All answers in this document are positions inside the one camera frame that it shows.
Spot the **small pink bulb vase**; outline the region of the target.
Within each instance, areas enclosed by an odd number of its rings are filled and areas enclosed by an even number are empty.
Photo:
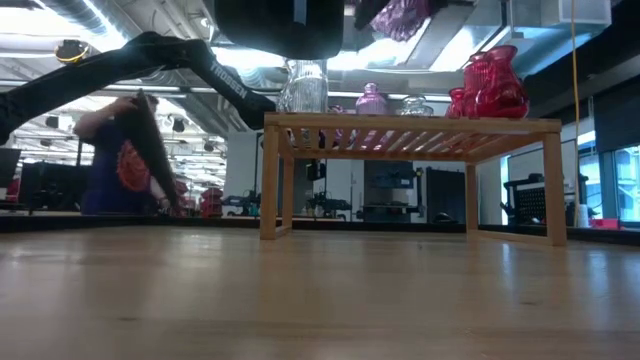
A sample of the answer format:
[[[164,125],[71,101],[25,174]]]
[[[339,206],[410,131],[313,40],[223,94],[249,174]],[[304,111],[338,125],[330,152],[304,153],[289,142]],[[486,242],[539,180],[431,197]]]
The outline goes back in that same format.
[[[379,91],[376,83],[367,83],[364,93],[356,101],[356,113],[359,115],[385,115],[388,113],[386,97]]]

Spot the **clear ribbed vase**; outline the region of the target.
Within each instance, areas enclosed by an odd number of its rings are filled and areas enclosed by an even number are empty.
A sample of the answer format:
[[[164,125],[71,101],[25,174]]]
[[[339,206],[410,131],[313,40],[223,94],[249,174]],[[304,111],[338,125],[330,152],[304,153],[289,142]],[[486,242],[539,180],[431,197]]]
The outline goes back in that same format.
[[[325,113],[328,111],[328,71],[326,60],[286,61],[289,70],[277,111],[285,113]]]

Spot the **clear dimpled vase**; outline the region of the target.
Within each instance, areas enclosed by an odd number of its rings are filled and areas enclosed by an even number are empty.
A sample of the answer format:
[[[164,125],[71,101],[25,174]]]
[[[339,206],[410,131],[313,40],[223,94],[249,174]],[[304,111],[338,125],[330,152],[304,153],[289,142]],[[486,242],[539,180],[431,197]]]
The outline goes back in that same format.
[[[428,104],[427,99],[421,95],[410,95],[402,99],[399,110],[401,116],[432,116],[434,109]]]

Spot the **wooden slatted shelf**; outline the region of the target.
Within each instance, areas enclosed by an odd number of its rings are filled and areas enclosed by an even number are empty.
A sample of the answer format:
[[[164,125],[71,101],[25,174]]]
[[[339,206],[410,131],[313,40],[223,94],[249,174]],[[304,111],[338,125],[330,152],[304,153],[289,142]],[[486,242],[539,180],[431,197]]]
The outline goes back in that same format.
[[[260,237],[275,240],[292,229],[297,159],[455,161],[465,165],[468,239],[564,246],[561,129],[557,119],[268,113],[264,117]],[[543,149],[545,235],[481,230],[477,166],[534,143]]]

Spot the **red square bottle vase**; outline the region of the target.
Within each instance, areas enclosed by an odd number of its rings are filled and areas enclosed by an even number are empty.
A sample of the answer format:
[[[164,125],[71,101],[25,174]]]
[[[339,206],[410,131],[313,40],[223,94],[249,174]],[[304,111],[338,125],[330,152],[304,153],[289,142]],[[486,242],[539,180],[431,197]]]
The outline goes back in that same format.
[[[464,95],[465,89],[463,87],[453,88],[449,91],[451,103],[446,110],[446,117],[459,118],[464,115]]]

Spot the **red round bulb vase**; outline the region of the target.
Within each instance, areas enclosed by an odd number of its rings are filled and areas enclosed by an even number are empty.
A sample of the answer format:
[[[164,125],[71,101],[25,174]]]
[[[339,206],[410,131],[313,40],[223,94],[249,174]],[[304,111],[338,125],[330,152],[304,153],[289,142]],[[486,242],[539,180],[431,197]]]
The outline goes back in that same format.
[[[476,97],[480,117],[524,118],[529,111],[529,99],[512,67],[517,48],[496,46],[487,52],[488,75]]]

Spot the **black shelving unit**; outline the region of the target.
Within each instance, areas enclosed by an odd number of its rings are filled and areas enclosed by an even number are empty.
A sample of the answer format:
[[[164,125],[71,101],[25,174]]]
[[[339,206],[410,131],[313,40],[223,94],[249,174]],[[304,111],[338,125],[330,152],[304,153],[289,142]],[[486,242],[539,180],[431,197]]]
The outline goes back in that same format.
[[[362,216],[371,223],[410,223],[415,171],[410,161],[364,161]]]

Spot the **black cabinet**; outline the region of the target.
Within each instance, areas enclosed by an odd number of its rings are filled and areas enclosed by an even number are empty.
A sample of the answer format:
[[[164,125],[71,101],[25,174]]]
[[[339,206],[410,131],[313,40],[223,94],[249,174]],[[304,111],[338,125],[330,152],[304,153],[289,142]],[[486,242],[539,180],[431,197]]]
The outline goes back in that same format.
[[[429,223],[464,224],[466,221],[465,175],[428,168],[426,218]]]

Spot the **white ceiling box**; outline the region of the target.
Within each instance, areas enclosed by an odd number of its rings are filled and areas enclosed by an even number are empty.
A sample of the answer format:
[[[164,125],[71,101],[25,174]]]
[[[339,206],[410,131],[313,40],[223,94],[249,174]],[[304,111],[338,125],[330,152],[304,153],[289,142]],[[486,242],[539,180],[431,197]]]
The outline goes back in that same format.
[[[609,26],[611,0],[540,0],[544,26],[570,24]]]

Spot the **red tool chest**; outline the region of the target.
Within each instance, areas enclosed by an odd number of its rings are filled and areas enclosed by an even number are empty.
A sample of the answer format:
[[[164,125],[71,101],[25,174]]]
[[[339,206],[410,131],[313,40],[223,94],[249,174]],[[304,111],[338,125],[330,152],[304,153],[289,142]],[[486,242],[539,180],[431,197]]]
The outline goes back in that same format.
[[[200,213],[203,218],[220,218],[222,209],[223,192],[216,187],[211,187],[201,194]]]

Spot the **black perforated cart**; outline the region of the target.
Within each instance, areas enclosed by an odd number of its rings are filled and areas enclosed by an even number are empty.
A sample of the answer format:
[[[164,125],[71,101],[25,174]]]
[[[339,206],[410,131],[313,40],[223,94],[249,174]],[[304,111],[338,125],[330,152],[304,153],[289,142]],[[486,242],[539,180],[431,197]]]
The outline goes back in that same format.
[[[503,184],[507,199],[500,207],[507,216],[509,226],[546,224],[545,178],[531,173],[526,179],[511,180]]]

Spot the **black yellow-rimmed ceiling fixture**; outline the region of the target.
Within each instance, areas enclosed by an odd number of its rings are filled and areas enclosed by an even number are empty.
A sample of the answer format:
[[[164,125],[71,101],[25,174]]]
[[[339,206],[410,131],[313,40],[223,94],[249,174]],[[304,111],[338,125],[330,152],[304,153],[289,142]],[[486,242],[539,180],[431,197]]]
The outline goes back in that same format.
[[[54,49],[55,58],[63,64],[76,63],[88,57],[91,46],[75,39],[65,39]]]

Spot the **person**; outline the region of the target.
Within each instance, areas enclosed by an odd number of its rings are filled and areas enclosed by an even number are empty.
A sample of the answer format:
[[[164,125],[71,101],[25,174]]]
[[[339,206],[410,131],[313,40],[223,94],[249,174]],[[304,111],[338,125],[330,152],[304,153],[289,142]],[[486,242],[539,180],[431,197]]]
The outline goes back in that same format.
[[[119,97],[107,106],[83,114],[73,132],[94,147],[81,213],[96,215],[148,215],[166,209],[167,195],[151,176],[115,117],[136,108],[132,97]]]

